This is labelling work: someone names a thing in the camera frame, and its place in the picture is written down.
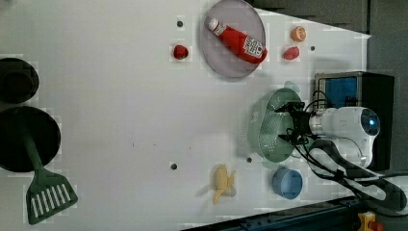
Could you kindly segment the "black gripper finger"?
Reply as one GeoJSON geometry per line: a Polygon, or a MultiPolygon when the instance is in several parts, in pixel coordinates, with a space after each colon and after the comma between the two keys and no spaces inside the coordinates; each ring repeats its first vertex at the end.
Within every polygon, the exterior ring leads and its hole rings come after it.
{"type": "Polygon", "coordinates": [[[303,142],[303,135],[294,130],[293,128],[288,128],[285,134],[280,134],[279,138],[289,142],[289,143],[302,143],[303,142]]]}
{"type": "Polygon", "coordinates": [[[275,110],[276,113],[290,113],[290,112],[301,112],[304,108],[303,102],[288,102],[275,110]]]}

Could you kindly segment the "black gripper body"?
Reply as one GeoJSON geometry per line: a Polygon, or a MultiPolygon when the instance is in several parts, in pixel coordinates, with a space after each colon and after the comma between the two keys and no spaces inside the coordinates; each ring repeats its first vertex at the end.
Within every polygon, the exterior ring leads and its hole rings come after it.
{"type": "Polygon", "coordinates": [[[311,135],[312,131],[309,125],[310,114],[304,111],[290,112],[293,119],[293,133],[296,135],[311,135]]]}

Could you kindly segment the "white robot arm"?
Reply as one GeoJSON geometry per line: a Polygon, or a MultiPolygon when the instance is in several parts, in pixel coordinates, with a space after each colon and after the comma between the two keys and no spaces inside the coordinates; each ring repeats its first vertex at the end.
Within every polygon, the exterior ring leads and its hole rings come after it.
{"type": "Polygon", "coordinates": [[[291,143],[300,143],[301,137],[330,140],[351,163],[361,167],[371,164],[373,144],[381,130],[379,116],[373,110],[341,107],[306,112],[303,107],[303,102],[289,102],[276,110],[288,113],[293,120],[292,131],[281,135],[283,140],[291,143]]]}

